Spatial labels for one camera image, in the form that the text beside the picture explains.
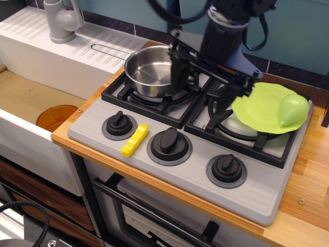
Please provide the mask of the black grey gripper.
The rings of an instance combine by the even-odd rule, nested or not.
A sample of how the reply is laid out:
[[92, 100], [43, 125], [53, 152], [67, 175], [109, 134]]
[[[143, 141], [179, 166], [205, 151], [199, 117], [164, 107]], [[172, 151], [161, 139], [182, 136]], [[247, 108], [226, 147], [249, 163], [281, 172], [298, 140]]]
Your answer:
[[218, 121], [226, 117], [226, 109], [236, 97], [250, 95], [254, 83], [262, 78], [259, 69], [242, 53], [242, 36], [245, 30], [244, 25], [225, 26], [209, 21], [203, 36], [179, 29], [171, 31], [173, 90], [181, 91], [184, 88], [188, 81], [190, 66], [228, 84], [224, 86], [217, 101], [214, 117]]

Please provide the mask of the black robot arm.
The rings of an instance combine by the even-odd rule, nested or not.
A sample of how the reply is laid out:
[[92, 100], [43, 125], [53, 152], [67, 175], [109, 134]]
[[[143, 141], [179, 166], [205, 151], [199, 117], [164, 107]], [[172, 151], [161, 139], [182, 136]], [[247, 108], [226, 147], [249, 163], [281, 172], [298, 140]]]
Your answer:
[[251, 47], [247, 45], [247, 28], [253, 17], [259, 18], [264, 37], [268, 37], [265, 12], [276, 8], [276, 1], [208, 1], [209, 22], [201, 38], [174, 30], [169, 49], [172, 61], [171, 85], [177, 89], [187, 79], [190, 68], [227, 85], [217, 104], [216, 114], [223, 116], [236, 97], [249, 96], [253, 84], [263, 77], [262, 72], [242, 53], [241, 46], [256, 51], [266, 41]]

